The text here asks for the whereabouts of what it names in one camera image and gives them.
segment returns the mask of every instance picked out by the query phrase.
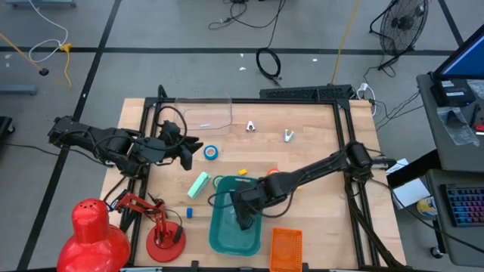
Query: black fan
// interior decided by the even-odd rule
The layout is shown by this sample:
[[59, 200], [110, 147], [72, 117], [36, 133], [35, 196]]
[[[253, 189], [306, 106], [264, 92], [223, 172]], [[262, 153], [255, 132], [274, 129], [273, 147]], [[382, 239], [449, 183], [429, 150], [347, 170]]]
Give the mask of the black fan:
[[[370, 33], [380, 37], [383, 53], [394, 56], [381, 64], [379, 70], [414, 50], [414, 44], [424, 29], [428, 13], [428, 0], [392, 0], [388, 8], [371, 22]], [[373, 31], [373, 24], [382, 16], [380, 32]]]

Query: red lamp shade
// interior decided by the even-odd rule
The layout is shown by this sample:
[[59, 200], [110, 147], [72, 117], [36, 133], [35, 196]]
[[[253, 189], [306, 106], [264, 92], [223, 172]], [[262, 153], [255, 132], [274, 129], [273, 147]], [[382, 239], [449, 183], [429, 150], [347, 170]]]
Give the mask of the red lamp shade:
[[81, 201], [73, 210], [72, 220], [74, 235], [60, 252], [57, 271], [114, 272], [126, 264], [131, 250], [128, 238], [109, 225], [104, 202]]

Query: red base plate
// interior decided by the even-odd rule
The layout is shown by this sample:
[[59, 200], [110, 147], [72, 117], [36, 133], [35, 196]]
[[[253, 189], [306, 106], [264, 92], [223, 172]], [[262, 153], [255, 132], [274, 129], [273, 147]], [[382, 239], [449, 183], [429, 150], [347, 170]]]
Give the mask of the red base plate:
[[158, 262], [167, 262], [175, 260], [183, 252], [186, 243], [185, 232], [181, 233], [180, 240], [178, 243], [173, 243], [173, 238], [175, 237], [178, 224], [175, 222], [167, 221], [166, 229], [170, 232], [169, 237], [163, 239], [163, 244], [161, 247], [166, 247], [166, 249], [161, 249], [154, 242], [154, 229], [150, 230], [146, 240], [146, 250], [153, 260]]

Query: keyboard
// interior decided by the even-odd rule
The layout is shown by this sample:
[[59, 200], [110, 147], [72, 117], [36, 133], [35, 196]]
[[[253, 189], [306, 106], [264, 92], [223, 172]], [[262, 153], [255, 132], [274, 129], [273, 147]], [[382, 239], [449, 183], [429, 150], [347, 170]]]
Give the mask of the keyboard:
[[351, 85], [328, 85], [295, 88], [270, 88], [259, 92], [260, 98], [334, 100], [349, 99], [353, 94]]
[[455, 227], [484, 226], [484, 186], [447, 184], [442, 191]]

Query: blue screen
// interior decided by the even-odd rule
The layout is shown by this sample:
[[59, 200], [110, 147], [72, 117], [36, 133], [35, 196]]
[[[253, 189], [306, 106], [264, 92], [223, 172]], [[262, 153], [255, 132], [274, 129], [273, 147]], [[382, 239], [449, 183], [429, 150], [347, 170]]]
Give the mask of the blue screen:
[[444, 75], [484, 76], [484, 36], [477, 39], [442, 73]]

